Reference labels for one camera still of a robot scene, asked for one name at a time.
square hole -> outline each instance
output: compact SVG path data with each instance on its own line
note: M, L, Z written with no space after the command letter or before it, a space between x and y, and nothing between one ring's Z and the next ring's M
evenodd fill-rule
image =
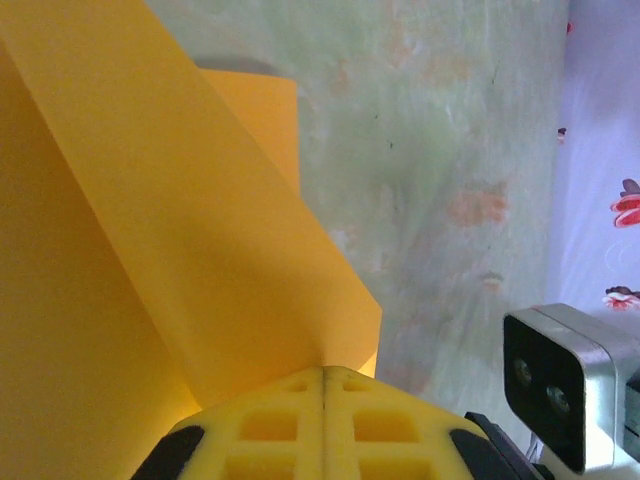
M353 416L356 442L419 442L413 419L404 412L364 410Z
M225 462L224 480L293 480L295 458L237 455Z
M298 437L298 415L287 410L258 410L248 414L240 429L240 440L294 441Z
M307 382L304 380L298 380L296 383L292 383L287 387L288 392L306 392L307 391Z
M435 471L428 462L417 459L367 458L360 460L361 480L435 480Z
M342 389L345 392L368 392L369 389L366 385L362 385L360 382L356 382L355 380L347 380L342 384Z

black rubber pad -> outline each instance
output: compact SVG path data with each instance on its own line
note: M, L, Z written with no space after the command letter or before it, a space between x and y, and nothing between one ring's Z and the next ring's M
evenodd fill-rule
M474 480L520 480L489 440L461 429L449 436Z
M166 435L131 480L178 480L203 436L204 429L197 425Z

camera lens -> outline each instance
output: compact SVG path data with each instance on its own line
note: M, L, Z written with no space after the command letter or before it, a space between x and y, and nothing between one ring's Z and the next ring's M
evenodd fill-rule
M521 358L516 358L513 362L513 366L516 369L516 377L518 381L523 387L528 387L531 385L531 370L529 370L529 365L527 362L522 360Z
M547 397L549 398L549 403L551 403L551 408L553 408L556 414L562 418L569 415L571 408L569 407L567 397L562 390L558 387L549 385L547 387Z

green mottled surface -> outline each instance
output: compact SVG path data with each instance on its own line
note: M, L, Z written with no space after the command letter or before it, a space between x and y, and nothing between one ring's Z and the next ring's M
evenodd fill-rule
M501 317L543 301L567 3L150 0L199 65L298 82L303 195L385 310L379 377L520 445Z

folded paper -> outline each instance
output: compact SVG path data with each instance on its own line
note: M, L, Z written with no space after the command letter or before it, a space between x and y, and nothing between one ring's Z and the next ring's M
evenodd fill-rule
M9 477L118 478L198 406L371 368L379 306L231 77L142 1L6 2L0 36Z
M258 142L289 186L299 194L295 82L248 73L205 69L201 73Z

